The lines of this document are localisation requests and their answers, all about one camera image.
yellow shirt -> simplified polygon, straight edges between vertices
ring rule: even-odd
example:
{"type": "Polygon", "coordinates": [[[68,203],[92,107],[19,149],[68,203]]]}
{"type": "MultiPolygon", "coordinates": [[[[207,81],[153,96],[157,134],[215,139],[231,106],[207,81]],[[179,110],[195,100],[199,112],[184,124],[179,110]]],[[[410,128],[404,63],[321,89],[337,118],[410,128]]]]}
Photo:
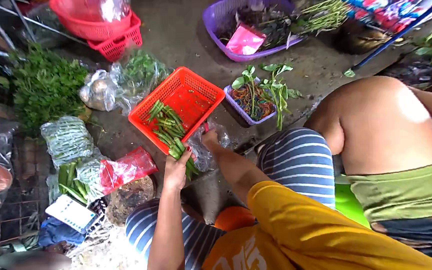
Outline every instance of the yellow shirt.
{"type": "Polygon", "coordinates": [[[274,181],[255,184],[259,224],[226,233],[203,269],[431,269],[432,258],[274,181]]]}

wet ground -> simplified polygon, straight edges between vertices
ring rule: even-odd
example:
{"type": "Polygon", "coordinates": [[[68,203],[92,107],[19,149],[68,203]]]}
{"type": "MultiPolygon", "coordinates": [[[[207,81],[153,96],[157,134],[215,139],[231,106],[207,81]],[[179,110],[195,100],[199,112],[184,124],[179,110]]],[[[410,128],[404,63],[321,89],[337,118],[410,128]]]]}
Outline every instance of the wet ground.
{"type": "MultiPolygon", "coordinates": [[[[357,64],[364,56],[351,56],[332,48],[330,34],[310,37],[288,50],[250,62],[233,62],[215,45],[207,34],[202,21],[203,10],[213,0],[139,0],[133,2],[133,10],[143,25],[142,48],[152,52],[160,61],[174,68],[186,66],[220,88],[231,84],[246,65],[290,63],[294,69],[284,73],[288,87],[299,90],[304,98],[288,100],[292,115],[284,119],[284,126],[302,125],[319,101],[339,86],[355,79],[373,76],[395,62],[411,46],[391,46],[364,65],[354,78],[343,72],[357,64]]],[[[432,21],[411,35],[424,36],[432,31],[432,21]]],[[[257,74],[264,76],[262,70],[257,74]]],[[[91,127],[101,152],[116,160],[137,146],[146,149],[156,162],[160,172],[153,175],[158,193],[162,188],[165,155],[147,139],[127,117],[118,111],[94,111],[94,119],[104,128],[91,127]]],[[[211,117],[228,130],[229,136],[239,146],[253,145],[277,131],[276,117],[259,125],[248,126],[229,103],[223,101],[211,117]]],[[[214,220],[224,207],[241,202],[234,196],[228,183],[215,171],[202,176],[183,190],[186,201],[199,211],[206,222],[214,220]]]]}

colorful rubber bands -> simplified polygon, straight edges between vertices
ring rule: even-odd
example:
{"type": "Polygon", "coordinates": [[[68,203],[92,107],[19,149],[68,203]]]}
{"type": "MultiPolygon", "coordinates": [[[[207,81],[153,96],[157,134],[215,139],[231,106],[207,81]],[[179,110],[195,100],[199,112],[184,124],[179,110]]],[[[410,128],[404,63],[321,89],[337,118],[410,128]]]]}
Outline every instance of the colorful rubber bands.
{"type": "MultiPolygon", "coordinates": [[[[259,94],[260,91],[263,91],[263,89],[256,87],[256,96],[254,98],[254,117],[251,117],[251,119],[254,121],[259,121],[274,112],[273,103],[262,99],[259,94]]],[[[240,89],[233,89],[231,90],[230,95],[234,101],[236,101],[239,107],[249,116],[251,116],[252,95],[249,89],[244,86],[240,89]]]]}

green shorts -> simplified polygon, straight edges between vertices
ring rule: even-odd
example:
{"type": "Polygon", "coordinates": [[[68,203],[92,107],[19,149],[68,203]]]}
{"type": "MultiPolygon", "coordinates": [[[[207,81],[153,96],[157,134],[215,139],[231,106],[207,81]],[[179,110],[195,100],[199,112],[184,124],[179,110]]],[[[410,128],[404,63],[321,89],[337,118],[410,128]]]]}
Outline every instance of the green shorts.
{"type": "Polygon", "coordinates": [[[432,217],[432,165],[345,178],[370,223],[432,217]]]}

red plastic basket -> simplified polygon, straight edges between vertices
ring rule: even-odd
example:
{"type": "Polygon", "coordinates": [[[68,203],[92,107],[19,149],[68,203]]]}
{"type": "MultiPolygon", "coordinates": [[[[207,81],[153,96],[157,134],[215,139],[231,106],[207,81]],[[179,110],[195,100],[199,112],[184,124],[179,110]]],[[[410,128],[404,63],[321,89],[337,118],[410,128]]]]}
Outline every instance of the red plastic basket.
{"type": "Polygon", "coordinates": [[[168,155],[168,146],[161,142],[154,129],[155,119],[148,124],[148,112],[159,100],[174,109],[183,120],[186,131],[183,142],[196,131],[224,99],[224,91],[186,67],[177,68],[129,114],[129,121],[168,155]]]}
{"type": "Polygon", "coordinates": [[[105,41],[128,30],[131,25],[131,14],[121,21],[101,21],[98,6],[88,1],[50,0],[49,7],[69,32],[85,40],[105,41]]]}
{"type": "Polygon", "coordinates": [[[108,61],[114,62],[121,57],[130,40],[138,47],[143,44],[143,39],[139,32],[140,26],[141,20],[133,13],[131,16],[131,27],[124,34],[103,42],[88,40],[88,45],[92,49],[99,51],[108,61]]]}

